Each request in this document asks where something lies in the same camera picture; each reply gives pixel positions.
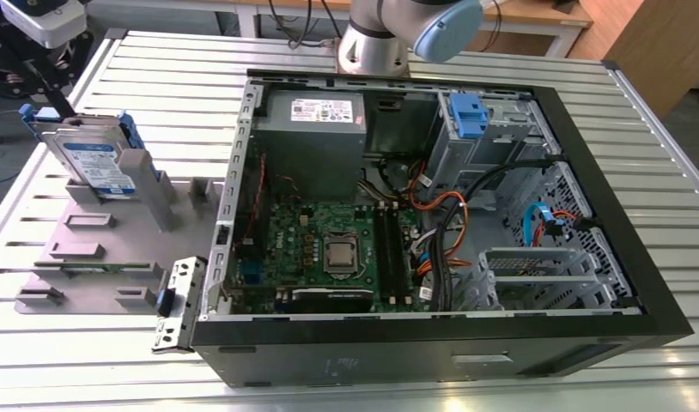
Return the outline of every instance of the metal bracket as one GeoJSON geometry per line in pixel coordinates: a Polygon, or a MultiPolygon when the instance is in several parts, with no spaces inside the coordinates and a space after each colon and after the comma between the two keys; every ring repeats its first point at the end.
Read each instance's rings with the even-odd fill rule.
{"type": "Polygon", "coordinates": [[[159,322],[154,354],[192,353],[191,333],[198,318],[199,294],[207,273],[207,260],[190,257],[178,260],[168,282],[156,298],[159,322]]]}

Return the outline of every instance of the sticker label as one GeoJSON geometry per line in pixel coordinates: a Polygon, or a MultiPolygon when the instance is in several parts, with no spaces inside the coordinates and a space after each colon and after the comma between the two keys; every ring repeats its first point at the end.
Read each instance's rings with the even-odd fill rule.
{"type": "Polygon", "coordinates": [[[422,300],[431,300],[432,293],[434,293],[434,290],[431,288],[422,286],[419,290],[419,298],[422,300]]]}
{"type": "Polygon", "coordinates": [[[135,184],[118,168],[118,154],[108,144],[64,143],[78,170],[86,175],[87,183],[106,195],[135,193],[135,184]]]}
{"type": "Polygon", "coordinates": [[[352,101],[296,99],[291,102],[291,121],[352,123],[352,101]]]}
{"type": "Polygon", "coordinates": [[[432,183],[432,181],[431,181],[431,179],[428,178],[428,176],[427,176],[426,174],[423,174],[423,173],[422,173],[420,176],[419,176],[419,182],[420,182],[420,184],[423,184],[426,187],[430,187],[430,186],[431,186],[431,183],[432,183]]]}

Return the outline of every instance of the motherboard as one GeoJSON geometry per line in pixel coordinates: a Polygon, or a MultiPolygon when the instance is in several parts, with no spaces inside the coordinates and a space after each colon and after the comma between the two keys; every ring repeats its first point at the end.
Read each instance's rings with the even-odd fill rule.
{"type": "Polygon", "coordinates": [[[347,305],[368,312],[423,311],[406,252],[418,237],[419,217],[411,209],[275,203],[266,257],[240,262],[246,311],[312,312],[315,305],[338,312],[350,310],[347,305]],[[332,300],[342,307],[332,308],[332,300]]]}

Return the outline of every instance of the cpu socket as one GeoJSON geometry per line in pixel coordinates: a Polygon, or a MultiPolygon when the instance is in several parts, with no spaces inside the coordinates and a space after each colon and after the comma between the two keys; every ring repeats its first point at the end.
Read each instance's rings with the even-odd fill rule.
{"type": "Polygon", "coordinates": [[[358,235],[352,232],[324,234],[324,273],[338,280],[358,273],[358,235]]]}

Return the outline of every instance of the open computer tower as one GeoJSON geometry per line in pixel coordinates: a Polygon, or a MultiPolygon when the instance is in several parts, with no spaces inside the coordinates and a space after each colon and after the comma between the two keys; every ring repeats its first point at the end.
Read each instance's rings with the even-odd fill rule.
{"type": "Polygon", "coordinates": [[[248,72],[214,236],[155,350],[231,386],[561,376],[693,333],[553,88],[248,72]]]}

